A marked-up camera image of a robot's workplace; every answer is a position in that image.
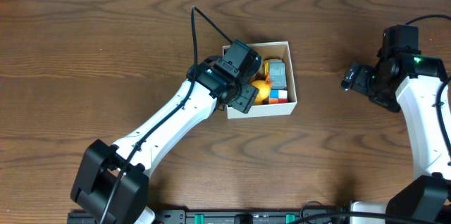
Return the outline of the orange duck toy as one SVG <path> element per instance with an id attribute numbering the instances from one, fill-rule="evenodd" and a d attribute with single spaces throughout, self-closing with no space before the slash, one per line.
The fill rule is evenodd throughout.
<path id="1" fill-rule="evenodd" d="M 257 88 L 259 93 L 254 100 L 254 105 L 262 105 L 264 101 L 269 97 L 271 93 L 272 81 L 270 80 L 270 75 L 268 74 L 264 80 L 255 80 L 251 83 L 251 86 Z"/>

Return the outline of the yellow grey toy truck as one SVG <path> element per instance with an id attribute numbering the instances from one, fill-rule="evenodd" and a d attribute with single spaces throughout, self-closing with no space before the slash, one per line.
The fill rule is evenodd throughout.
<path id="1" fill-rule="evenodd" d="M 286 90 L 288 87 L 285 63 L 280 59 L 264 61 L 264 75 L 273 89 Z"/>

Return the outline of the colourful puzzle cube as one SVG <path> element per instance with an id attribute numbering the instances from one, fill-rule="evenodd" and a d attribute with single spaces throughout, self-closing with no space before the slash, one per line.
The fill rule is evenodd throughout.
<path id="1" fill-rule="evenodd" d="M 268 97 L 269 104 L 284 104 L 288 102 L 288 91 L 284 89 L 272 89 Z"/>

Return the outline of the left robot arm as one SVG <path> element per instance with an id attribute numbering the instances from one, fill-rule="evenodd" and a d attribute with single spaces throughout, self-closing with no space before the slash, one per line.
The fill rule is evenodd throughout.
<path id="1" fill-rule="evenodd" d="M 148 121 L 108 145 L 85 150 L 71 199 L 98 223 L 153 223 L 149 179 L 164 156 L 220 105 L 249 112 L 259 90 L 250 85 L 261 56 L 235 40 L 222 56 L 194 64 L 175 95 Z"/>

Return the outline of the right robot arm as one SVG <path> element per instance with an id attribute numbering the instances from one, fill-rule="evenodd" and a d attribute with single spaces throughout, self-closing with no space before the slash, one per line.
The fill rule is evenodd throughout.
<path id="1" fill-rule="evenodd" d="M 342 89 L 354 90 L 393 112 L 402 112 L 413 157 L 412 183 L 387 203 L 355 201 L 350 223 L 450 222 L 450 105 L 445 66 L 423 56 L 419 30 L 395 25 L 383 33 L 375 66 L 353 63 Z"/>

